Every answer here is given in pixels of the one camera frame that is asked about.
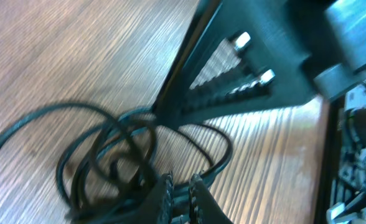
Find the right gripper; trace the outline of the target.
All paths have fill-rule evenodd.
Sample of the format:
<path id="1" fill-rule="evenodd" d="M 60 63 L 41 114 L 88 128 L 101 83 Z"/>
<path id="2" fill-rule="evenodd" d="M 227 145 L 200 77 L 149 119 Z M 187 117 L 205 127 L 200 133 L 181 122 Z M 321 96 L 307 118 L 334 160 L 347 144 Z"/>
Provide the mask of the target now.
<path id="1" fill-rule="evenodd" d="M 289 20 L 310 51 L 302 69 L 329 101 L 366 80 L 366 0 L 288 1 Z"/>

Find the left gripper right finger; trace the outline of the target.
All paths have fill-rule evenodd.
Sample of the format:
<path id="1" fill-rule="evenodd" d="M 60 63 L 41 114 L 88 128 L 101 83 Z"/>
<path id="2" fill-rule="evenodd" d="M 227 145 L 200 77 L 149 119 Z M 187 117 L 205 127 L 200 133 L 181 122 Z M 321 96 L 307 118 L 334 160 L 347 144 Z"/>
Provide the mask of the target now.
<path id="1" fill-rule="evenodd" d="M 199 174 L 189 182 L 189 218 L 191 224 L 232 224 Z"/>

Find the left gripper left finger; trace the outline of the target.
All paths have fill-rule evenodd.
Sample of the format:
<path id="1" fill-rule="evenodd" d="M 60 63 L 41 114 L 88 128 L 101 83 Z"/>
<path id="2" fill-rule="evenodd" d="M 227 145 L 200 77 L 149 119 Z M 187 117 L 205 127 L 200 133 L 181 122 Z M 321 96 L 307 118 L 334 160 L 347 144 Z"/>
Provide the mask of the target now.
<path id="1" fill-rule="evenodd" d="M 172 220 L 173 175 L 163 174 L 133 216 L 133 224 L 169 224 Z"/>

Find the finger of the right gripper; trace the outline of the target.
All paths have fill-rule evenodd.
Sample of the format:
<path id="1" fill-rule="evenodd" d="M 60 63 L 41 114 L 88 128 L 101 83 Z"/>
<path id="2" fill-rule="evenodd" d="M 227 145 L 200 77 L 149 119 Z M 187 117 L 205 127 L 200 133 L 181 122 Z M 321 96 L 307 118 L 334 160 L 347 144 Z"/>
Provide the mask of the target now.
<path id="1" fill-rule="evenodd" d="M 301 70 L 309 53 L 294 35 L 287 6 L 276 0 L 201 0 L 153 105 L 156 123 L 176 128 L 311 101 L 317 92 Z M 238 65 L 193 86 L 223 40 Z"/>

